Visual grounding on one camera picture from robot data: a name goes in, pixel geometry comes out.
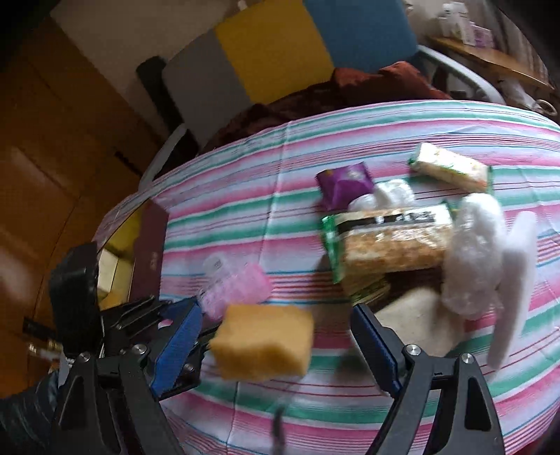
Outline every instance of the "table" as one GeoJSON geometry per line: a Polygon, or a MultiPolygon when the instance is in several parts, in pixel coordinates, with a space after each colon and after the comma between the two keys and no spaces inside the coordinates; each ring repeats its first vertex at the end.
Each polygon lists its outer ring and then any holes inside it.
{"type": "MultiPolygon", "coordinates": [[[[363,455],[391,399],[375,387],[346,332],[348,304],[332,285],[318,236],[317,172],[365,161],[376,181],[408,177],[415,145],[430,141],[495,166],[496,197],[511,225],[521,210],[539,220],[539,258],[529,319],[506,366],[486,366],[494,316],[466,326],[459,346],[489,379],[511,454],[539,437],[560,406],[560,128],[530,111],[471,101],[388,103],[291,122],[200,156],[130,196],[104,218],[103,242],[148,197],[170,213],[161,278],[163,298],[191,296],[212,252],[259,261],[274,292],[268,304],[294,304],[317,316],[309,373],[301,381],[221,380],[211,355],[202,384],[162,403],[189,454],[268,454],[274,410],[286,406],[286,454],[363,455]]],[[[448,184],[411,176],[420,203],[458,199],[448,184]]],[[[426,443],[436,398],[411,453],[426,443]]]]}
{"type": "Polygon", "coordinates": [[[537,73],[518,62],[511,55],[505,54],[497,49],[477,48],[442,36],[429,36],[428,39],[435,47],[450,50],[462,55],[493,73],[501,76],[513,76],[520,82],[527,83],[538,89],[546,90],[548,93],[554,90],[554,87],[550,85],[548,81],[543,81],[537,73]]]}

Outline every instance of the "brown blanket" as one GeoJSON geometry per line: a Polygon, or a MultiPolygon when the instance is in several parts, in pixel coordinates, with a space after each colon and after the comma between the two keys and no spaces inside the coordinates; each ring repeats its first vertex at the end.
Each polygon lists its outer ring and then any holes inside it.
{"type": "Polygon", "coordinates": [[[396,62],[375,75],[357,69],[336,68],[328,82],[311,85],[269,105],[254,104],[236,115],[208,141],[202,153],[249,137],[266,128],[333,110],[404,100],[447,100],[420,71],[396,62]]]}

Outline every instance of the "transparent plastic bag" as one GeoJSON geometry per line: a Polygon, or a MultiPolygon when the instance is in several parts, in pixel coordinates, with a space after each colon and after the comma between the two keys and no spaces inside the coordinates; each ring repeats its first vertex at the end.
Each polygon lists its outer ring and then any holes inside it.
{"type": "Polygon", "coordinates": [[[506,232],[496,199],[482,193],[463,198],[444,260],[441,300],[448,309],[467,319],[501,309],[496,287],[502,278],[506,232]]]}
{"type": "Polygon", "coordinates": [[[403,179],[393,179],[377,183],[373,194],[364,194],[348,205],[348,211],[369,211],[381,208],[412,207],[415,205],[414,192],[403,179]]]}

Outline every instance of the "white wall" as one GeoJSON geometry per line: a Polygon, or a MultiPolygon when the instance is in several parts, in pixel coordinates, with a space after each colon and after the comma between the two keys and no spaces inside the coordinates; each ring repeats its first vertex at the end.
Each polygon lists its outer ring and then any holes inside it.
{"type": "Polygon", "coordinates": [[[425,43],[425,35],[441,35],[437,17],[441,13],[446,0],[405,0],[412,4],[412,12],[408,15],[410,26],[416,33],[418,40],[425,43]]]}
{"type": "Polygon", "coordinates": [[[234,0],[62,0],[51,16],[132,108],[169,135],[136,76],[149,57],[171,58],[220,22],[234,0]]]}

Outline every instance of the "gray panel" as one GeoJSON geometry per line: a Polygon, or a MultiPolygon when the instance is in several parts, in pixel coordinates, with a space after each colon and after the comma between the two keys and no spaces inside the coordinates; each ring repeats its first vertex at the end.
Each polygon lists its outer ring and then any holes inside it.
{"type": "Polygon", "coordinates": [[[201,147],[252,104],[213,30],[173,57],[163,79],[201,147]]]}

